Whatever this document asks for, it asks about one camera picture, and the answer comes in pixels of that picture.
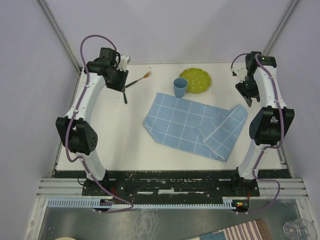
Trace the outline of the blue checked cloth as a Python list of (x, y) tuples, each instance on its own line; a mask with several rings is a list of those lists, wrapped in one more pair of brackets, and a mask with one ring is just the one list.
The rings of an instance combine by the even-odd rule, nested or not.
[(247, 118), (241, 104), (224, 109), (158, 92), (143, 125), (159, 144), (226, 162)]

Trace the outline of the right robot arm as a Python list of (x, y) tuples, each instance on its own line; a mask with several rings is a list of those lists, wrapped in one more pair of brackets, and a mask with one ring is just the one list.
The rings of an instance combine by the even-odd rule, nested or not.
[(256, 99), (261, 108), (249, 126), (249, 149), (229, 183), (231, 193), (236, 196), (255, 188), (260, 161), (269, 149), (283, 145), (295, 117), (295, 111), (287, 107), (279, 90), (276, 59), (259, 51), (246, 53), (244, 57), (246, 76), (235, 88), (249, 107)]

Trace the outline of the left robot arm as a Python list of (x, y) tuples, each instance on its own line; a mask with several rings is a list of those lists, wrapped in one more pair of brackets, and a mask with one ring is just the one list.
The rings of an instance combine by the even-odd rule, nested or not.
[(83, 82), (71, 108), (64, 117), (58, 117), (55, 121), (68, 161), (81, 162), (87, 179), (96, 180), (93, 189), (99, 195), (106, 195), (111, 183), (106, 180), (107, 170), (96, 150), (98, 134), (91, 126), (92, 113), (103, 88), (124, 92), (130, 60), (128, 55), (102, 47), (99, 57), (83, 67)]

